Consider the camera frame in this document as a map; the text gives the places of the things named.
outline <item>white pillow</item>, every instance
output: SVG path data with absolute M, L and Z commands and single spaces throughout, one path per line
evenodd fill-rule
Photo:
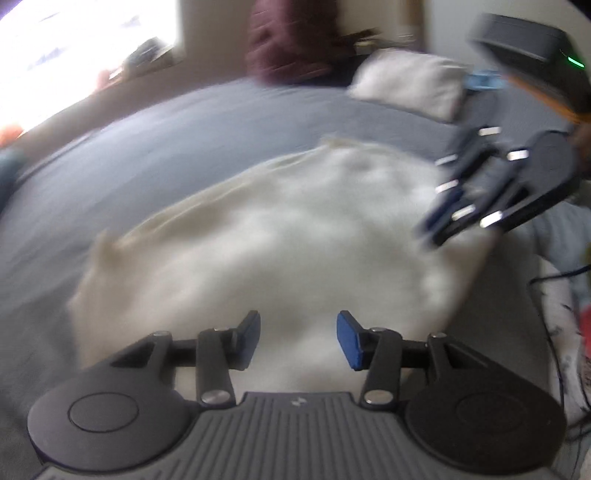
M 405 50 L 378 50 L 357 70 L 349 94 L 451 122 L 466 69 L 453 60 Z

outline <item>circular black disc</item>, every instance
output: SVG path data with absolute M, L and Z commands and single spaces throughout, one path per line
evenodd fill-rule
M 49 391 L 31 408 L 40 456 L 75 471 L 113 472 L 153 460 L 188 429 L 181 395 L 150 372 L 106 369 Z
M 517 474 L 549 465 L 564 439 L 560 406 L 502 371 L 455 370 L 418 393 L 405 421 L 428 452 L 462 470 Z

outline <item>orange object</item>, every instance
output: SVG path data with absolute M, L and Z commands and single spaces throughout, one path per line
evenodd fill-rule
M 0 129 L 0 147 L 6 147 L 22 135 L 24 130 L 20 125 L 7 125 Z
M 575 125 L 580 125 L 582 123 L 591 122 L 591 113 L 584 113 L 584 114 L 580 115 L 576 112 L 573 112 L 568 106 L 559 102 L 557 99 L 552 98 L 549 95 L 546 95 L 545 93 L 536 89 L 534 86 L 528 84 L 527 82 L 525 82 L 513 75 L 509 76 L 509 81 L 511 83 L 513 83 L 514 85 L 517 85 L 518 87 L 523 88 L 524 90 L 527 90 L 528 92 L 530 92 L 538 100 L 544 102 L 552 110 L 554 110 L 557 114 L 565 117 L 571 123 L 574 123 Z

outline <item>orange strap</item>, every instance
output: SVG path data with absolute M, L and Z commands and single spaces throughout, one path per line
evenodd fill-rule
M 573 112 L 569 107 L 567 107 L 563 103 L 560 103 L 558 100 L 549 97 L 545 93 L 540 92 L 538 89 L 532 87 L 530 84 L 517 77 L 509 76 L 509 81 L 517 85 L 518 87 L 530 92 L 538 100 L 544 102 L 557 114 L 565 117 L 571 123 L 575 125 L 591 123 L 591 113 L 583 113 L 582 115 L 579 115 L 578 113 Z

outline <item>logo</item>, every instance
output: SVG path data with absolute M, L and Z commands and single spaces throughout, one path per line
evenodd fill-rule
M 308 403 L 308 401 L 303 397 L 297 397 L 295 400 L 291 401 L 291 404 L 294 407 L 301 407 L 302 405 L 305 405 L 306 403 Z

